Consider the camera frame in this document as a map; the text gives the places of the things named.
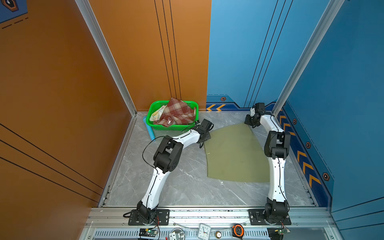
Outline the olive green skirt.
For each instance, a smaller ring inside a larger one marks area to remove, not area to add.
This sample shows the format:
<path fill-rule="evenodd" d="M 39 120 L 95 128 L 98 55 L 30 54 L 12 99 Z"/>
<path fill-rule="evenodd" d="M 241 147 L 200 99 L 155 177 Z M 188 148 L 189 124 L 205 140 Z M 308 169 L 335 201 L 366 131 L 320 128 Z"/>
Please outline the olive green skirt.
<path fill-rule="evenodd" d="M 242 183 L 270 181 L 267 157 L 248 125 L 215 130 L 204 146 L 209 178 Z"/>

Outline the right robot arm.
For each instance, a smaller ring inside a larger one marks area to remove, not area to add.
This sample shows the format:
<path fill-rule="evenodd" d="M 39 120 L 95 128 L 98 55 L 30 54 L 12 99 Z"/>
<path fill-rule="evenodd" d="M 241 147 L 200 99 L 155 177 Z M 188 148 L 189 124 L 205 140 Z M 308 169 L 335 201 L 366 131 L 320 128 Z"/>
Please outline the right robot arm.
<path fill-rule="evenodd" d="M 262 126 L 268 133 L 264 153 L 270 168 L 270 189 L 265 209 L 259 216 L 268 225 L 291 225 L 290 205 L 285 191 L 285 164 L 290 151 L 291 134 L 284 131 L 264 103 L 256 103 L 246 116 L 245 124 Z"/>

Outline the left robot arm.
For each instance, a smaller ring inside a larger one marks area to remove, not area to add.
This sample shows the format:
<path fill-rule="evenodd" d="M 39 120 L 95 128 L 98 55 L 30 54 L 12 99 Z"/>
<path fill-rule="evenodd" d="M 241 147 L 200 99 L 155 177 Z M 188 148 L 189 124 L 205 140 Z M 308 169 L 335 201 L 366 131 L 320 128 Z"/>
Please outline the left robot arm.
<path fill-rule="evenodd" d="M 134 211 L 139 221 L 146 225 L 158 222 L 156 210 L 161 192 L 169 174 L 178 166 L 182 151 L 193 144 L 199 144 L 201 148 L 204 142 L 211 139 L 210 131 L 213 128 L 214 124 L 204 119 L 201 123 L 197 122 L 186 128 L 186 132 L 181 135 L 160 137 L 161 142 L 155 151 L 154 163 L 151 165 L 154 171 L 149 187 Z"/>

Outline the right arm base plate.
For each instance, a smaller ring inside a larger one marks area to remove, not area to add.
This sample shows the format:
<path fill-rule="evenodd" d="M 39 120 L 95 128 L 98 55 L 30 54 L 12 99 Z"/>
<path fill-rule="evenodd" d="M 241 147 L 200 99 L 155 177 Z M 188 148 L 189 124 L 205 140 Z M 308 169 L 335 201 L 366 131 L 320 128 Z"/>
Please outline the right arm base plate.
<path fill-rule="evenodd" d="M 270 215 L 267 216 L 264 209 L 249 209 L 248 210 L 250 223 L 252 226 L 261 226 L 261 225 L 285 225 L 289 226 L 292 224 L 290 216 L 282 217 Z"/>

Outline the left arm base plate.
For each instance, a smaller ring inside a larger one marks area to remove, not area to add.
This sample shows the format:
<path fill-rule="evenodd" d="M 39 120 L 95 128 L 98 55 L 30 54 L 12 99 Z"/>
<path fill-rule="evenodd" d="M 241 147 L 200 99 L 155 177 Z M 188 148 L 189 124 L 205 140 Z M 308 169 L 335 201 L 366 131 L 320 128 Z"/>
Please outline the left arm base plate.
<path fill-rule="evenodd" d="M 133 210 L 130 214 L 129 226 L 167 226 L 170 219 L 170 210 L 156 209 L 149 213 L 140 213 L 139 210 Z"/>

